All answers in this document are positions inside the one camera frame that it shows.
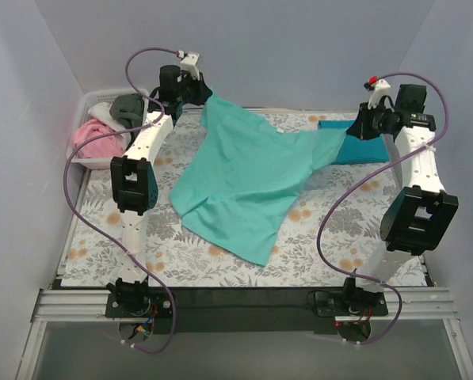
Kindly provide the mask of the mint green t shirt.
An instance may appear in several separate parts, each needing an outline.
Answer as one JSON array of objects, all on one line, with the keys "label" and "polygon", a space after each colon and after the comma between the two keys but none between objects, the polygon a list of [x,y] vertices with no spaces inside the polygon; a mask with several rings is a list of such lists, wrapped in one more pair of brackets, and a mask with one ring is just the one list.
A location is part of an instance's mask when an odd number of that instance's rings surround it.
[{"label": "mint green t shirt", "polygon": [[184,228],[265,266],[288,210],[311,174],[334,163],[345,131],[279,131],[216,95],[205,103],[200,124],[206,137],[170,202]]}]

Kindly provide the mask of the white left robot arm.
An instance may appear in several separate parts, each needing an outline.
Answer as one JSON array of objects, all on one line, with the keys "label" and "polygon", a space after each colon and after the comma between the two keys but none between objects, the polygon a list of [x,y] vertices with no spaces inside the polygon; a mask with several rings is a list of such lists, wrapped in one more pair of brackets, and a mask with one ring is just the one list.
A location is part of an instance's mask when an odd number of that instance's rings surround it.
[{"label": "white left robot arm", "polygon": [[212,91],[197,67],[182,63],[160,68],[159,87],[152,94],[158,95],[159,104],[148,106],[143,122],[149,126],[137,133],[122,157],[113,158],[110,163],[113,200],[122,222],[121,244],[130,255],[116,282],[107,288],[117,306],[133,316],[146,314],[152,305],[147,274],[139,266],[146,264],[147,224],[158,200],[154,160],[183,106],[204,105]]}]

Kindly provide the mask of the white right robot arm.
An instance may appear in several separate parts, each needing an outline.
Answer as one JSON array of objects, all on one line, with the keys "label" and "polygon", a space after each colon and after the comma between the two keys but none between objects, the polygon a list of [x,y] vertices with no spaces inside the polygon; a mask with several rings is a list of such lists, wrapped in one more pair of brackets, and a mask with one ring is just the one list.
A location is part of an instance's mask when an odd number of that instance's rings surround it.
[{"label": "white right robot arm", "polygon": [[371,78],[365,87],[372,95],[360,104],[349,133],[362,140],[391,136],[401,161],[402,188],[383,215],[376,251],[344,282],[342,299],[355,311],[377,306],[383,285],[405,263],[439,245],[459,206],[437,171],[430,144],[437,128],[433,116],[424,112],[426,87],[401,85],[394,101],[384,79]]}]

